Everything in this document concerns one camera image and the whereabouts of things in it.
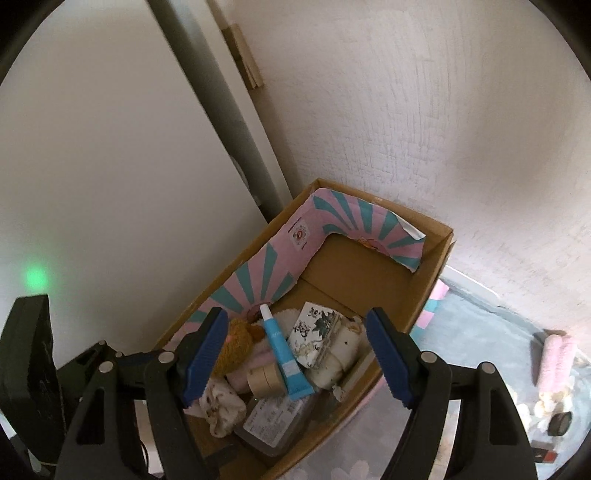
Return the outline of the brown fuzzy sock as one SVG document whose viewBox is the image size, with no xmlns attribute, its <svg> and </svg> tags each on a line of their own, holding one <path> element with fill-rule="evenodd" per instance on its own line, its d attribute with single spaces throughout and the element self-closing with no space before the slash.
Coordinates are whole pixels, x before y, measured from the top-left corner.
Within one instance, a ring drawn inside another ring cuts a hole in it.
<svg viewBox="0 0 591 480">
<path fill-rule="evenodd" d="M 263 326 L 252 324 L 243 319 L 232 319 L 228 325 L 228 334 L 214 364 L 211 376 L 221 378 L 234 372 L 252 354 L 254 345 L 263 341 L 266 331 Z"/>
</svg>

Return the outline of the kraft paper tape roll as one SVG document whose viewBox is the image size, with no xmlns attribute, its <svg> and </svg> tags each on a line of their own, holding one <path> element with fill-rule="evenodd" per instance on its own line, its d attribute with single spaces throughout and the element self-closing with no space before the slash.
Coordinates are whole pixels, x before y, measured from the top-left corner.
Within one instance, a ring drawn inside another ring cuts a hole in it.
<svg viewBox="0 0 591 480">
<path fill-rule="evenodd" d="M 247 385 L 256 398 L 276 397 L 287 394 L 286 383 L 276 363 L 250 369 L 246 374 Z"/>
</svg>

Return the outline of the white tissue pack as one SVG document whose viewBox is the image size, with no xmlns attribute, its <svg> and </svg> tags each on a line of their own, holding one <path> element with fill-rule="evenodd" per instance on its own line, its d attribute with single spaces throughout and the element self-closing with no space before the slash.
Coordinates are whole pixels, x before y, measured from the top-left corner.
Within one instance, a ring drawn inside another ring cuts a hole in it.
<svg viewBox="0 0 591 480">
<path fill-rule="evenodd" d="M 349 319 L 335 309 L 305 302 L 287 338 L 294 359 L 305 369 L 315 368 L 332 343 L 332 337 Z"/>
</svg>

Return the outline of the clear cotton swab box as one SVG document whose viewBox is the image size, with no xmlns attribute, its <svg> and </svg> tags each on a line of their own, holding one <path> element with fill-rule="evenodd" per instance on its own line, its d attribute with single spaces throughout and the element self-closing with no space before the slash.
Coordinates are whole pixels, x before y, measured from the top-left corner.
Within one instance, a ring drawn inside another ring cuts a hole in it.
<svg viewBox="0 0 591 480">
<path fill-rule="evenodd" d="M 289 396 L 252 398 L 246 416 L 233 433 L 266 457 L 279 457 L 290 449 L 308 425 L 318 394 L 291 401 Z"/>
</svg>

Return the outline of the blue cream tube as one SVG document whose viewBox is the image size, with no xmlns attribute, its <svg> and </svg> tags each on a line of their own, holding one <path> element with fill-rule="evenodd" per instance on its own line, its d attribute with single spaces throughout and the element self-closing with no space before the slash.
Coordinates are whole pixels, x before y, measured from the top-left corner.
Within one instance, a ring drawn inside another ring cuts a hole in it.
<svg viewBox="0 0 591 480">
<path fill-rule="evenodd" d="M 273 317 L 269 305 L 260 305 L 259 311 L 262 314 L 263 328 L 266 330 L 266 336 L 270 340 L 270 346 L 273 348 L 277 363 L 279 363 L 280 373 L 283 376 L 284 383 L 286 383 L 290 400 L 297 401 L 311 396 L 315 393 L 315 389 L 308 382 L 307 377 L 304 376 L 297 364 L 297 360 L 283 336 L 280 325 L 277 323 L 276 318 Z"/>
</svg>

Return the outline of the pink fluffy sock back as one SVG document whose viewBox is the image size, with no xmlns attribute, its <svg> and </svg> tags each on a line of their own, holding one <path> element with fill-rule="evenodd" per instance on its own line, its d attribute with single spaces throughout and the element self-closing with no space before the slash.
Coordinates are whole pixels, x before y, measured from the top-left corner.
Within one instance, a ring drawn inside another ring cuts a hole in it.
<svg viewBox="0 0 591 480">
<path fill-rule="evenodd" d="M 575 345 L 570 335 L 552 334 L 546 338 L 537 379 L 541 399 L 551 398 L 566 388 L 574 358 Z"/>
</svg>

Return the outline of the pink fluffy sock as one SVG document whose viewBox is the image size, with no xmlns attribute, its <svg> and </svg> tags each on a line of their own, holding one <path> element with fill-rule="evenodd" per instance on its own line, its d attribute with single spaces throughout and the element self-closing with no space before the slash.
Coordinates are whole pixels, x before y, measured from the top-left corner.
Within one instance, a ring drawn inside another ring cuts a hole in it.
<svg viewBox="0 0 591 480">
<path fill-rule="evenodd" d="M 537 379 L 541 399 L 551 398 L 566 388 L 574 358 L 575 345 L 570 335 L 552 334 L 546 338 Z"/>
<path fill-rule="evenodd" d="M 247 359 L 237 370 L 228 373 L 226 378 L 228 379 L 229 385 L 231 385 L 238 394 L 251 393 L 252 391 L 250 391 L 249 385 L 247 385 L 246 374 L 249 373 L 250 369 L 270 363 L 276 363 L 273 349 L 266 340 L 260 341 L 254 345 L 249 359 Z"/>
</svg>

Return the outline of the black round jar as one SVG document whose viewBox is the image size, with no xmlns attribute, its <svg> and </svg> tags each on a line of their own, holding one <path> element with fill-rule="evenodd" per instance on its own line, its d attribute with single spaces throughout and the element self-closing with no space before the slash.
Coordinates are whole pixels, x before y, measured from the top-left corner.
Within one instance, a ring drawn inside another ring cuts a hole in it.
<svg viewBox="0 0 591 480">
<path fill-rule="evenodd" d="M 550 437 L 562 437 L 571 427 L 573 414 L 570 411 L 556 413 L 552 416 L 549 426 L 548 435 Z"/>
</svg>

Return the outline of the pink fluffy sock front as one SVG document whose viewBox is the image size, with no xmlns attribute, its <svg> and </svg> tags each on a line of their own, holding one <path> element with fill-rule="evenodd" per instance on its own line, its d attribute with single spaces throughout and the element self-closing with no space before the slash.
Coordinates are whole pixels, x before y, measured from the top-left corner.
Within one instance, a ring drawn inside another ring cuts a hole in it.
<svg viewBox="0 0 591 480">
<path fill-rule="evenodd" d="M 228 379 L 229 385 L 231 385 L 238 394 L 251 393 L 252 391 L 250 391 L 249 385 L 247 385 L 246 374 L 249 373 L 250 369 L 270 363 L 276 363 L 273 349 L 266 340 L 260 341 L 254 345 L 249 359 L 247 359 L 237 370 L 228 373 L 226 378 Z"/>
</svg>

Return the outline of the dark red lipstick box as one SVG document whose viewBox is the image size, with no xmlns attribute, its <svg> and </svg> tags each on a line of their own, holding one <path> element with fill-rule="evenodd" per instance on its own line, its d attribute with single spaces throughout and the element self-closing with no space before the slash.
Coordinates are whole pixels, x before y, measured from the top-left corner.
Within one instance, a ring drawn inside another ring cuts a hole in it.
<svg viewBox="0 0 591 480">
<path fill-rule="evenodd" d="M 531 448 L 536 463 L 553 464 L 558 458 L 558 452 L 551 444 L 533 442 Z"/>
</svg>

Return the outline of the white metal tray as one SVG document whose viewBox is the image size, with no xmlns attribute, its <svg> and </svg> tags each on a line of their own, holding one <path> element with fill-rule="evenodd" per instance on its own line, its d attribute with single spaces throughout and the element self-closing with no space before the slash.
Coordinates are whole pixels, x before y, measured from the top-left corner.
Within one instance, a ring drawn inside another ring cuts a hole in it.
<svg viewBox="0 0 591 480">
<path fill-rule="evenodd" d="M 463 295 L 469 297 L 471 300 L 484 304 L 488 309 L 497 310 L 500 314 L 507 314 L 509 316 L 514 315 L 518 320 L 532 323 L 532 320 L 517 314 L 514 310 L 508 307 L 501 297 L 492 289 L 450 265 L 446 265 L 443 268 L 441 279 L 445 283 L 451 285 L 455 290 L 458 290 Z M 542 327 L 540 324 L 538 324 L 538 326 L 547 333 L 567 333 L 573 336 L 576 339 L 578 348 L 585 354 L 590 353 L 590 322 L 587 322 L 587 327 Z"/>
</svg>

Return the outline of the pink teal cardboard box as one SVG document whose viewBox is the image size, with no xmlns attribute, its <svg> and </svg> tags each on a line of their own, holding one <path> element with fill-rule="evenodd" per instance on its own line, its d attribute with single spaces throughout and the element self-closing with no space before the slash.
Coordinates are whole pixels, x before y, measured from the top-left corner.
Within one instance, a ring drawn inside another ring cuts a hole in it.
<svg viewBox="0 0 591 480">
<path fill-rule="evenodd" d="M 352 187 L 315 180 L 192 301 L 159 344 L 174 348 L 213 307 L 224 308 L 231 318 L 253 321 L 263 303 L 284 310 L 312 302 L 360 318 L 381 307 L 398 330 L 408 332 L 420 318 L 453 242 L 453 229 L 427 215 Z M 338 434 L 383 384 L 378 362 L 363 355 L 349 375 L 345 398 L 322 394 L 308 424 L 273 459 L 235 435 L 214 439 L 202 420 L 190 420 L 189 427 L 207 453 L 235 446 L 235 457 L 221 467 L 222 479 L 277 479 Z"/>
</svg>

